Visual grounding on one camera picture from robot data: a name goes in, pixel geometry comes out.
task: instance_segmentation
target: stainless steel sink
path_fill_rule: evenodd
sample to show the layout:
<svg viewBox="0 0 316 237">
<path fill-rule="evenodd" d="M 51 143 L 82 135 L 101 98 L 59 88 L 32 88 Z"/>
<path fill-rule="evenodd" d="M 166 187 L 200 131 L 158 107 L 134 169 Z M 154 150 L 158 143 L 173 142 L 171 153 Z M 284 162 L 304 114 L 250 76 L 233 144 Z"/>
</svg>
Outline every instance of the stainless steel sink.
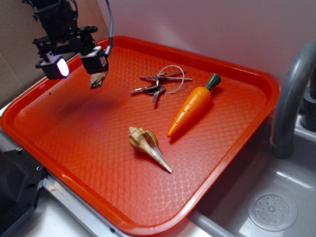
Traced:
<svg viewBox="0 0 316 237">
<path fill-rule="evenodd" d="M 296 127 L 294 155 L 277 159 L 270 155 L 270 122 L 258 129 L 191 216 L 198 225 L 202 216 L 212 236 L 316 236 L 316 133 Z"/>
</svg>

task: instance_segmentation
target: toy carrot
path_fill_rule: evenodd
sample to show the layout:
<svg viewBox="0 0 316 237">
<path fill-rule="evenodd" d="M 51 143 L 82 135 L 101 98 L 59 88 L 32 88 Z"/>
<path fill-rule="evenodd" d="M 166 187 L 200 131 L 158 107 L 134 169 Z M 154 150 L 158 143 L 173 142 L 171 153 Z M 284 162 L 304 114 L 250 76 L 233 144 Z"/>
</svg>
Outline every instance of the toy carrot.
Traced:
<svg viewBox="0 0 316 237">
<path fill-rule="evenodd" d="M 174 134 L 184 128 L 206 107 L 211 100 L 211 90 L 221 82 L 221 77 L 213 74 L 208 80 L 205 87 L 196 87 L 186 99 L 177 116 L 174 118 L 167 136 L 172 137 Z"/>
</svg>

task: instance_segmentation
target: drain strainer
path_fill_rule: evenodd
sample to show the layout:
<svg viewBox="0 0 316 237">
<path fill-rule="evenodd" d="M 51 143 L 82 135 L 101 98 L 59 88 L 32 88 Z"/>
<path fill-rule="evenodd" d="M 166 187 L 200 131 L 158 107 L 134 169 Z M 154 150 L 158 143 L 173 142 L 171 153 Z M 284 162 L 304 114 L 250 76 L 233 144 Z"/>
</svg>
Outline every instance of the drain strainer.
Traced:
<svg viewBox="0 0 316 237">
<path fill-rule="evenodd" d="M 266 231 L 283 231 L 293 225 L 297 218 L 295 201 L 278 190 L 262 190 L 248 202 L 250 219 Z"/>
</svg>

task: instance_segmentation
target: plastic tray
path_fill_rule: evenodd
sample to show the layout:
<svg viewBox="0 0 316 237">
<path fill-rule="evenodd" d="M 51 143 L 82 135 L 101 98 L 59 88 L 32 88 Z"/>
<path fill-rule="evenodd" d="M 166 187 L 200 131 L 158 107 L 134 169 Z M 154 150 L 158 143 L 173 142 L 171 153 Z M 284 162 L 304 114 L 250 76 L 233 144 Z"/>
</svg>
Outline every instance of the plastic tray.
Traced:
<svg viewBox="0 0 316 237">
<path fill-rule="evenodd" d="M 120 230 L 157 234 L 188 216 L 274 108 L 279 87 L 268 74 L 238 65 L 127 37 L 114 43 L 100 88 L 89 88 L 90 75 L 75 57 L 67 79 L 33 86 L 5 110 L 1 127 Z M 152 96 L 129 93 L 151 85 L 140 76 L 171 64 L 194 79 L 179 93 L 162 94 L 155 104 Z M 211 104 L 168 138 L 185 98 L 212 73 L 222 83 L 212 91 Z M 178 85 L 165 84 L 167 91 Z M 171 174 L 134 150 L 130 126 L 155 133 Z"/>
</svg>

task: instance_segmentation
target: conch shell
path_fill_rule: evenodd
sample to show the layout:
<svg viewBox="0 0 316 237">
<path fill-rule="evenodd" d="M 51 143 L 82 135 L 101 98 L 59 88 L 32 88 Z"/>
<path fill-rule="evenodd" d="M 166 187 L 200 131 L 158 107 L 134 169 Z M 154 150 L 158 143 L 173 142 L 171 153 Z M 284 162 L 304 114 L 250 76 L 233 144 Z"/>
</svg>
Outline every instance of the conch shell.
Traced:
<svg viewBox="0 0 316 237">
<path fill-rule="evenodd" d="M 161 154 L 157 137 L 154 135 L 153 132 L 144 131 L 141 127 L 130 127 L 129 137 L 129 142 L 133 147 L 141 152 L 148 154 L 170 173 L 173 171 L 171 165 Z"/>
</svg>

